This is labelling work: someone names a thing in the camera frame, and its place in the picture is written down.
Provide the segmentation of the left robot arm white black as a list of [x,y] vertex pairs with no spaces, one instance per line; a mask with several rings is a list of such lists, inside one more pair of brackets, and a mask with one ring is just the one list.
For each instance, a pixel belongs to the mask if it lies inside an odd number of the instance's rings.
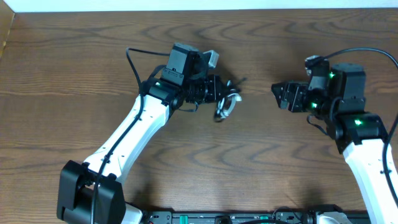
[[60,173],[57,218],[66,223],[140,223],[144,213],[124,199],[123,185],[152,136],[184,103],[215,103],[214,121],[225,120],[241,101],[239,89],[210,70],[219,55],[174,43],[165,65],[138,80],[139,94],[109,139],[82,163]]

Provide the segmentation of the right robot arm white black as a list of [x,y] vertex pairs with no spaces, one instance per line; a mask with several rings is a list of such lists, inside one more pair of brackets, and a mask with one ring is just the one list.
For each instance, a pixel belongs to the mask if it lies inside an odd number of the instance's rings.
[[308,112],[326,124],[323,133],[336,142],[361,191],[371,223],[397,223],[390,187],[397,186],[387,130],[379,115],[365,110],[364,68],[327,60],[307,69],[308,82],[271,86],[278,107]]

